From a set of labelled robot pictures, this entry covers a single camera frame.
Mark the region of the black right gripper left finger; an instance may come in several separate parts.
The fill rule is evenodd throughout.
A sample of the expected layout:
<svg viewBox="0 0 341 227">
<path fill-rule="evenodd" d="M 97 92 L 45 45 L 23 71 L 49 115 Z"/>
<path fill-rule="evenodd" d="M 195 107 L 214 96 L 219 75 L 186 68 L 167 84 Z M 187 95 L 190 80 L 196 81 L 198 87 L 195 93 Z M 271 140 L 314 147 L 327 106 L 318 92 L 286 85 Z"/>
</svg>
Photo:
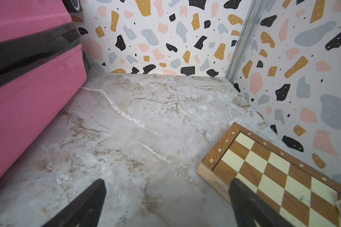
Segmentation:
<svg viewBox="0 0 341 227">
<path fill-rule="evenodd" d="M 96 227 L 99 223 L 106 193 L 105 181 L 97 179 L 43 226 Z"/>
</svg>

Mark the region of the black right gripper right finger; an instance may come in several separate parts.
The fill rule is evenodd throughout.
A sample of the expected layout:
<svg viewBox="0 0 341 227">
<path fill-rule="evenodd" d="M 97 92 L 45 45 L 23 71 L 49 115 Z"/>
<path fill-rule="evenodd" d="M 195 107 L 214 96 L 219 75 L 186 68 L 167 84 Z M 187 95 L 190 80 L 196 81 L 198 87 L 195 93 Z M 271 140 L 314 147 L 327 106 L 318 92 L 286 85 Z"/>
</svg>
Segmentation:
<svg viewBox="0 0 341 227">
<path fill-rule="evenodd" d="M 291 227 L 292 224 L 279 215 L 262 198 L 235 178 L 228 191 L 239 227 Z"/>
</svg>

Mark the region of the pink hard-shell suitcase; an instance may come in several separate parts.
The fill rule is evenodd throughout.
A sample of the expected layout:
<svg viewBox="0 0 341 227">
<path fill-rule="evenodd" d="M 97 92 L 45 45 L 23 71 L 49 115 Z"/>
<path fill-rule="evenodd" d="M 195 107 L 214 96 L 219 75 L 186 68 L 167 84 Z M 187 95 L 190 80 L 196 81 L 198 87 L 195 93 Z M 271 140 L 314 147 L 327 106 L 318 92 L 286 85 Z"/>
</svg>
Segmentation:
<svg viewBox="0 0 341 227">
<path fill-rule="evenodd" d="M 0 1 L 0 178 L 84 84 L 80 1 Z"/>
</svg>

